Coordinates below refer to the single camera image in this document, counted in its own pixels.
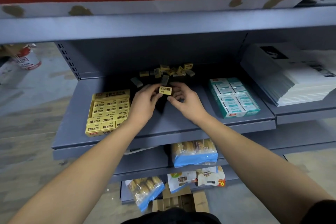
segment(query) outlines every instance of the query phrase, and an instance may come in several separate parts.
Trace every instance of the packaged pastry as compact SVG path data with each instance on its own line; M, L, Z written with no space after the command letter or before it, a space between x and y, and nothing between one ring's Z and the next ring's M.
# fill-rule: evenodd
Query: packaged pastry
M197 182L196 171L168 174L168 185L171 193L178 192L188 183Z
M165 185L157 176L125 181L131 191L140 211L145 211L150 201L153 201L164 189Z
M213 165L218 153L211 139L171 144L174 167L186 165Z
M217 166L216 169L203 168L196 170L198 186L200 185L212 185L218 187L225 186L225 174L221 166Z

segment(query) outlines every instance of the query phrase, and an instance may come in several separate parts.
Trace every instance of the floor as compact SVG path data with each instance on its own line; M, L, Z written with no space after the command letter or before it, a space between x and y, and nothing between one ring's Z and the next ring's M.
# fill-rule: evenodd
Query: floor
M0 77L0 224L73 161L54 161L50 146L77 80L53 43L37 46L38 69L13 69ZM336 119L326 123L336 128ZM336 149L286 158L336 197ZM136 205L121 205L119 186L108 185L86 224L121 223L141 215ZM222 223L277 223L239 181L206 194Z

